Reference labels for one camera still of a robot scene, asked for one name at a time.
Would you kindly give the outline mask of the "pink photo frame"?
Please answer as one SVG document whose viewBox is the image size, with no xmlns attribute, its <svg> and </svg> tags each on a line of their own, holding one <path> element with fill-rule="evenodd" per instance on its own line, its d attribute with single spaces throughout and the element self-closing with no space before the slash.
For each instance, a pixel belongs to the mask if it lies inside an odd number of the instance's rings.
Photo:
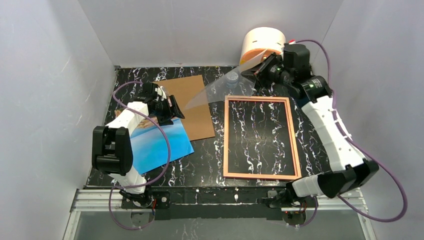
<svg viewBox="0 0 424 240">
<path fill-rule="evenodd" d="M 292 181 L 302 177 L 290 98 L 227 95 L 223 176 Z"/>
</svg>

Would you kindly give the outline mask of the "beach landscape photo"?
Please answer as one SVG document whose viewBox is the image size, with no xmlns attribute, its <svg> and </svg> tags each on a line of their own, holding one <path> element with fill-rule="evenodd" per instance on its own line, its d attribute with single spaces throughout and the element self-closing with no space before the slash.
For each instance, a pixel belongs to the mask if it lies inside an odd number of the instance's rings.
<svg viewBox="0 0 424 240">
<path fill-rule="evenodd" d="M 170 143 L 171 162 L 194 152 L 182 121 L 175 117 L 172 122 L 172 125 L 161 127 Z M 168 159 L 166 140 L 149 120 L 144 119 L 138 124 L 130 135 L 130 141 L 133 166 L 139 174 L 145 174 L 166 164 Z"/>
</svg>

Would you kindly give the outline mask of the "brown cardboard backing board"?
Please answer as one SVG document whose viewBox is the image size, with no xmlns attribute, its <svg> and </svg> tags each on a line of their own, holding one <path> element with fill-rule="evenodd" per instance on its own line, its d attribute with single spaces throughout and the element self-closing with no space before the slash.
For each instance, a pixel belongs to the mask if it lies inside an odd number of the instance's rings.
<svg viewBox="0 0 424 240">
<path fill-rule="evenodd" d="M 204 94 L 196 97 L 205 88 L 202 75 L 160 80 L 156 84 L 163 86 L 170 95 L 175 97 L 185 116 L 181 122 L 189 140 L 215 137 L 208 99 Z"/>
</svg>

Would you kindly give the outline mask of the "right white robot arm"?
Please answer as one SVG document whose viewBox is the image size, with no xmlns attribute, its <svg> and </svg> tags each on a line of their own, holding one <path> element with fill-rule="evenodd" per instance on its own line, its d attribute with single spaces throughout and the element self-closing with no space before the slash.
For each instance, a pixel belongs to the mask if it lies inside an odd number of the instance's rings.
<svg viewBox="0 0 424 240">
<path fill-rule="evenodd" d="M 334 93 L 322 76 L 313 74 L 310 51 L 305 45 L 286 44 L 280 54 L 261 52 L 241 64 L 240 73 L 262 88 L 286 87 L 327 153 L 330 171 L 287 183 L 287 200 L 322 195 L 334 198 L 364 185 L 379 170 L 376 161 L 365 157 L 351 143 L 351 135 L 333 105 Z"/>
</svg>

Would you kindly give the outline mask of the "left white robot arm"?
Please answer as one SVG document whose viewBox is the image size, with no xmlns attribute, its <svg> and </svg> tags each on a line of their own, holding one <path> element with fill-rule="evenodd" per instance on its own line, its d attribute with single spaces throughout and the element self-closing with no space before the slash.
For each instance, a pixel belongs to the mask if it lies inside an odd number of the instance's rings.
<svg viewBox="0 0 424 240">
<path fill-rule="evenodd" d="M 115 179 L 124 192 L 141 195 L 146 186 L 159 177 L 147 181 L 134 167 L 131 134 L 144 120 L 157 127 L 165 140 L 167 167 L 171 162 L 172 149 L 163 127 L 172 125 L 174 118 L 184 119 L 185 116 L 175 96 L 154 82 L 142 83 L 141 89 L 128 104 L 119 99 L 116 102 L 124 108 L 121 114 L 108 124 L 93 129 L 91 165 Z"/>
</svg>

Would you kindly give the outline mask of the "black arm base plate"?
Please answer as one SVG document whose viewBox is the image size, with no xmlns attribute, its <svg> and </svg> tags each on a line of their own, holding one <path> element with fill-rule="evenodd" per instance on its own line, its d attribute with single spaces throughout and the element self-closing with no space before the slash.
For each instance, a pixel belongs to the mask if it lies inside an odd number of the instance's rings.
<svg viewBox="0 0 424 240">
<path fill-rule="evenodd" d="M 311 196 L 299 201 L 284 199 L 284 187 L 148 187 L 141 195 L 120 194 L 125 210 L 154 213 L 157 221 L 174 219 L 258 218 L 305 221 L 318 206 Z"/>
</svg>

